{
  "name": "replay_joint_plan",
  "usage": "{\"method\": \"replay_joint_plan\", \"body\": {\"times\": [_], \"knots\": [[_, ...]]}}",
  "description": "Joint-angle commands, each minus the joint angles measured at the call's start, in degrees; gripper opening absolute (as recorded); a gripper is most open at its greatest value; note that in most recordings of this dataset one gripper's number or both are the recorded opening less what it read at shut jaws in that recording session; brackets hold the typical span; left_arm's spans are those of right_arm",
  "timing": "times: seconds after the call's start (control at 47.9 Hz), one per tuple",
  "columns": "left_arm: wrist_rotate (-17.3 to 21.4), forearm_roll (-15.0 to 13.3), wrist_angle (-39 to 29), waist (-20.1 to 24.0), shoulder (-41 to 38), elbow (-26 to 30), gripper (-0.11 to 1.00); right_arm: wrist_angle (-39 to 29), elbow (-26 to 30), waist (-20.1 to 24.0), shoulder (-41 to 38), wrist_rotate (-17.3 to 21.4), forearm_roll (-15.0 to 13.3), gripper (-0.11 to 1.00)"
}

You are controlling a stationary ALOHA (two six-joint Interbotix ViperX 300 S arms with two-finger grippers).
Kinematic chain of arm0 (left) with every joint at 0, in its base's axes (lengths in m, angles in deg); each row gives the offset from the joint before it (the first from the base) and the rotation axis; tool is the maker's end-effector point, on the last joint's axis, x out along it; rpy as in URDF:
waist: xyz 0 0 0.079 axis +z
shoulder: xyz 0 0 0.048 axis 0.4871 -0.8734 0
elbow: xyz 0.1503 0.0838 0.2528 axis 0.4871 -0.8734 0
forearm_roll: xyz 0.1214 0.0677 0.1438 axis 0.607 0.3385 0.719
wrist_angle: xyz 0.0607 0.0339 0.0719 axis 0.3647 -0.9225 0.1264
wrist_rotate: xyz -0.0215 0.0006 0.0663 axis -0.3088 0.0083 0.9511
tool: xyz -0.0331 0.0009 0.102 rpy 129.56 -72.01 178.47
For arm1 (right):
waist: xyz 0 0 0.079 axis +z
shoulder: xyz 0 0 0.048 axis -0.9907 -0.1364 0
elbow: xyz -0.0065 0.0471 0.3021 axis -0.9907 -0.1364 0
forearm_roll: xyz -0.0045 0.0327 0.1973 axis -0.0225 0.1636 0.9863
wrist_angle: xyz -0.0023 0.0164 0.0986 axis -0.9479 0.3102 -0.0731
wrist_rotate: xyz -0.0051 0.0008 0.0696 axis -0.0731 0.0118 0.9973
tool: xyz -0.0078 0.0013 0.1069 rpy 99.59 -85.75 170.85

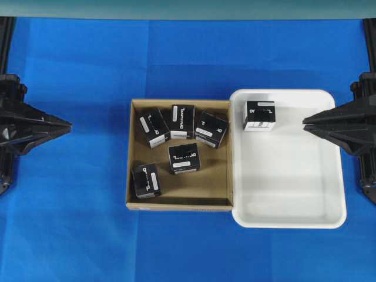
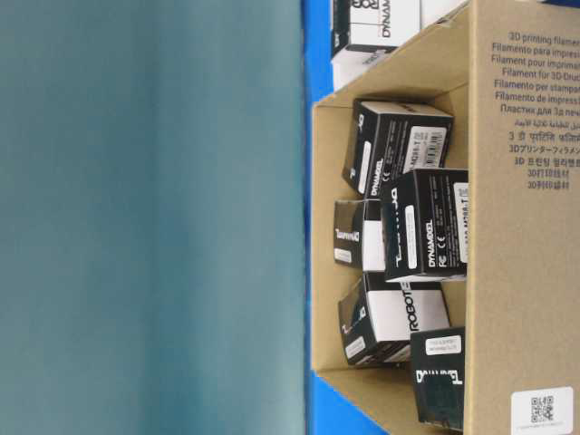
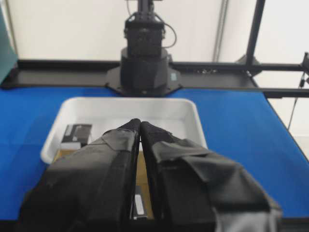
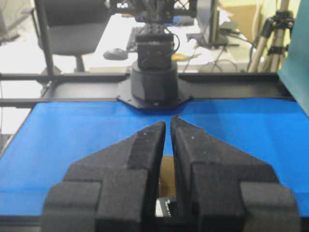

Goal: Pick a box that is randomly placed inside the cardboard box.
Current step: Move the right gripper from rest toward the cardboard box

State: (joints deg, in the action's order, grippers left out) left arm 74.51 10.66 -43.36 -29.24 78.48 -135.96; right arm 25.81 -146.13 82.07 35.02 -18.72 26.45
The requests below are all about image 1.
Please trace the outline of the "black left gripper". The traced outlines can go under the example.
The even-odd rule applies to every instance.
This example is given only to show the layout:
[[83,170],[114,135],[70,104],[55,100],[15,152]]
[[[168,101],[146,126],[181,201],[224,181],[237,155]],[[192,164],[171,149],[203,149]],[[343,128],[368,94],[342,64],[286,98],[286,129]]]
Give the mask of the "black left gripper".
[[[50,115],[24,103],[27,86],[20,83],[20,78],[13,74],[1,75],[1,147],[7,147],[12,153],[27,155],[32,149],[72,130],[72,124],[59,117]],[[62,126],[53,132],[43,132],[29,140],[16,141],[20,127]]]

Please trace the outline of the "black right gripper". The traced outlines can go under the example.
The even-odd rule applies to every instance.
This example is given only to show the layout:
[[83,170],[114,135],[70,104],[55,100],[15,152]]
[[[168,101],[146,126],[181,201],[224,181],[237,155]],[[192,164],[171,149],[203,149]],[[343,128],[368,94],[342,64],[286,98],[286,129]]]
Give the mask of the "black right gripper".
[[[351,91],[352,102],[307,117],[302,124],[305,131],[360,156],[375,147],[375,72],[362,73]],[[319,124],[360,124],[360,130]]]

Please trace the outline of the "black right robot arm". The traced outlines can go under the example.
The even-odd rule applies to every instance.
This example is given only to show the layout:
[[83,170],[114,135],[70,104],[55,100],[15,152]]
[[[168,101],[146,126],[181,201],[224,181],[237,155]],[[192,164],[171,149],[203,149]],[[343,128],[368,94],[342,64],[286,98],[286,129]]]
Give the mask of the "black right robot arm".
[[304,130],[359,158],[362,193],[375,203],[375,19],[362,20],[370,71],[350,85],[353,101],[303,120]]

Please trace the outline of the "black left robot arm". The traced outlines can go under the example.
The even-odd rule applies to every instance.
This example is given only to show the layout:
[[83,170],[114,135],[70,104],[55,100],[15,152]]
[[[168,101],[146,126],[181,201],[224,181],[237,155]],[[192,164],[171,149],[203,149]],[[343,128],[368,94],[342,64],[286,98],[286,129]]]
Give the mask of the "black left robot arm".
[[28,88],[7,74],[16,18],[1,17],[1,194],[13,182],[18,156],[72,130],[72,124],[24,102]]

